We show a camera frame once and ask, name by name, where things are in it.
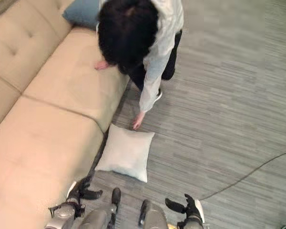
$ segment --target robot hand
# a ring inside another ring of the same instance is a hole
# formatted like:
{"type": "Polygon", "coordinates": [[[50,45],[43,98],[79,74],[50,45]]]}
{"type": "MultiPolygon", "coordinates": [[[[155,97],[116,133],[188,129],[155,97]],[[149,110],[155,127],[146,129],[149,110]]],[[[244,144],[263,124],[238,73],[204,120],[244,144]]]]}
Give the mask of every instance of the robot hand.
{"type": "Polygon", "coordinates": [[[68,194],[67,199],[75,198],[77,200],[79,199],[88,199],[88,200],[94,200],[101,197],[103,191],[89,191],[87,188],[90,186],[90,180],[91,176],[84,177],[79,182],[76,183],[76,185],[73,187],[73,189],[68,194]]]}
{"type": "Polygon", "coordinates": [[[184,195],[186,198],[187,206],[185,207],[184,205],[171,201],[170,199],[166,198],[165,199],[165,204],[167,207],[173,211],[186,214],[186,220],[184,222],[179,222],[179,228],[185,228],[185,225],[189,221],[189,219],[197,219],[200,221],[201,225],[204,223],[204,212],[201,206],[201,203],[199,200],[194,200],[190,195],[185,194],[184,195]]]}

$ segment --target black hair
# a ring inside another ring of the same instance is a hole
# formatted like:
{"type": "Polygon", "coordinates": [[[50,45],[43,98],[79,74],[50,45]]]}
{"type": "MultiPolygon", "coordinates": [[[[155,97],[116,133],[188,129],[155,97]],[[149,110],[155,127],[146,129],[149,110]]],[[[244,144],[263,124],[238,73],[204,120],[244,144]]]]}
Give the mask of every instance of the black hair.
{"type": "Polygon", "coordinates": [[[158,32],[158,10],[151,0],[109,0],[99,16],[99,47],[123,74],[143,62],[158,32]]]}

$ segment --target person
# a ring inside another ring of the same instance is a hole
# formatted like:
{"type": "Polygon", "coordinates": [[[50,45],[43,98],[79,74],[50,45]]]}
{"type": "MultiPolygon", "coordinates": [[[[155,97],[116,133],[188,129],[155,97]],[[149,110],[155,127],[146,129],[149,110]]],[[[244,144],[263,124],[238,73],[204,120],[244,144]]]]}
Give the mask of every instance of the person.
{"type": "Polygon", "coordinates": [[[184,12],[181,0],[101,0],[99,47],[104,60],[96,70],[118,66],[141,91],[133,128],[162,96],[161,80],[175,72],[184,12]]]}

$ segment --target robot leg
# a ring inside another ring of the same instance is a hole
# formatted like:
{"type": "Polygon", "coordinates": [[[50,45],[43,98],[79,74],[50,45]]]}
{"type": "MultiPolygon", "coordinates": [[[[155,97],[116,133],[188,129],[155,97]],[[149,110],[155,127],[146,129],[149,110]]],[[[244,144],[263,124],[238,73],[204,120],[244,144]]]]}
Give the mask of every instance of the robot leg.
{"type": "Polygon", "coordinates": [[[114,204],[97,208],[85,217],[79,229],[106,229],[115,211],[114,204]]]}
{"type": "Polygon", "coordinates": [[[168,229],[163,210],[149,200],[142,204],[139,225],[143,225],[143,229],[168,229]]]}
{"type": "Polygon", "coordinates": [[[79,229],[106,229],[113,228],[115,224],[115,214],[118,211],[121,201],[121,190],[116,187],[112,192],[111,204],[100,207],[85,217],[79,229]]]}

